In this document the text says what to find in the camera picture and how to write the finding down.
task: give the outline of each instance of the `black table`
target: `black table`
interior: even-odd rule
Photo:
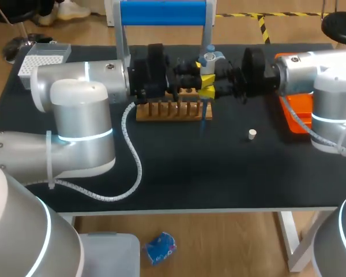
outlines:
[[[246,46],[217,46],[229,59],[240,60]],[[280,52],[332,48],[329,44],[261,45],[267,58]],[[189,59],[196,46],[167,46],[173,59]],[[132,57],[146,54],[145,46],[131,47]],[[17,77],[23,50],[13,66],[0,99],[0,130],[45,134],[57,132],[51,113],[35,108],[31,94]],[[73,46],[69,62],[115,59],[114,47]],[[116,164],[103,175],[70,179],[106,196],[125,192],[136,178],[136,166],[121,134],[121,115],[127,106],[111,106]],[[346,198],[346,158],[314,149],[304,135],[292,135],[276,96],[234,98],[213,104],[213,121],[200,136],[199,122],[142,123],[129,117],[127,129],[141,158],[142,183],[117,203],[103,203],[68,188],[49,190],[45,184],[29,189],[57,212],[172,212],[232,211],[335,207]],[[249,129],[256,129],[247,142]]]

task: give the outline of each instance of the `white table frame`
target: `white table frame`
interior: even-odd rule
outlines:
[[[100,216],[100,215],[146,215],[146,214],[206,214],[223,212],[277,212],[282,230],[284,245],[287,251],[287,264],[290,272],[301,272],[311,261],[313,255],[313,239],[315,232],[323,221],[337,207],[317,208],[261,208],[261,209],[156,209],[146,211],[110,211],[110,212],[65,212],[60,213],[72,226],[76,216]],[[299,240],[293,211],[317,211],[318,216],[311,224],[302,240]]]

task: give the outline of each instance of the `black stool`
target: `black stool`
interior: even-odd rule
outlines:
[[[334,13],[324,17],[325,0],[322,8],[322,32],[335,42],[346,45],[346,12],[337,11],[335,2]]]
[[[52,38],[44,34],[30,33],[28,35],[24,27],[23,22],[31,19],[39,8],[39,0],[0,0],[0,23],[15,25],[21,35],[9,41],[3,48],[2,55],[7,62],[14,63],[22,46],[52,41]]]

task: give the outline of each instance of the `floor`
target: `floor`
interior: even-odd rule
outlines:
[[[333,10],[328,1],[327,11]],[[346,10],[346,0],[340,0]],[[218,0],[217,13],[248,12],[320,12],[321,1],[305,0]],[[272,43],[331,42],[320,30],[320,18],[267,17],[265,25]],[[42,32],[59,42],[82,45],[114,44],[114,30],[106,27],[104,17],[56,23],[51,28],[38,28],[26,23],[29,32]],[[129,27],[130,44],[200,44],[201,30],[196,27]],[[5,43],[18,33],[15,28],[0,24],[0,93],[11,65],[1,58]],[[217,18],[214,44],[263,43],[256,19],[250,17]],[[312,212],[295,212],[298,229],[307,223]],[[177,241],[178,250],[157,267],[141,256],[141,276],[240,276],[286,277],[316,276],[311,265],[301,274],[290,274],[279,223],[273,213],[248,214],[183,214],[95,216],[77,220],[81,233],[116,231],[135,234],[144,244],[166,231]]]

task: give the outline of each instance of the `person's foot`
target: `person's foot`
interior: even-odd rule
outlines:
[[[91,14],[90,9],[80,7],[76,3],[65,0],[59,4],[58,18],[60,20],[71,20],[74,18],[84,18]]]
[[[48,14],[47,16],[40,16],[39,14],[37,14],[32,21],[39,26],[50,26],[55,19],[57,19],[57,13],[58,13],[58,5],[57,3],[55,3],[52,11],[50,14]]]

